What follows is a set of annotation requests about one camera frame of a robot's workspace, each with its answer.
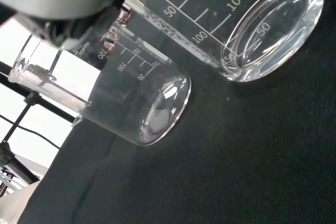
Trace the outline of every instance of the glass beaker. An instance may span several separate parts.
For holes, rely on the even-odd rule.
[[[189,76],[167,56],[114,23],[72,51],[30,37],[9,80],[138,144],[160,140],[183,112]]]
[[[126,0],[229,80],[263,77],[304,43],[324,0]]]

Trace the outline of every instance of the number 100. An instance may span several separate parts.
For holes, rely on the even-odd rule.
[[[196,38],[193,37],[192,39],[194,41],[196,41],[197,43],[200,43],[202,40],[204,40],[205,38],[207,38],[208,35],[205,32],[201,31],[201,32],[199,32],[199,34],[196,34],[195,37]]]

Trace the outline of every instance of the beaker base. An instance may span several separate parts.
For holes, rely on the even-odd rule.
[[[258,0],[230,35],[221,62],[229,80],[259,79],[286,62],[315,28],[324,0]]]
[[[167,83],[156,97],[141,125],[138,145],[151,145],[162,139],[176,124],[187,105],[191,92],[189,77],[179,77]]]

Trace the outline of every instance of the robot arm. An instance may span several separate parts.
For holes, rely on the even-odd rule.
[[[36,36],[71,49],[92,33],[104,33],[124,0],[0,0]]]

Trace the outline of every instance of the black table surface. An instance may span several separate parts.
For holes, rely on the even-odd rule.
[[[164,35],[140,37],[192,77],[179,123],[139,147],[84,120],[19,224],[336,222],[336,0],[288,62],[251,83]]]

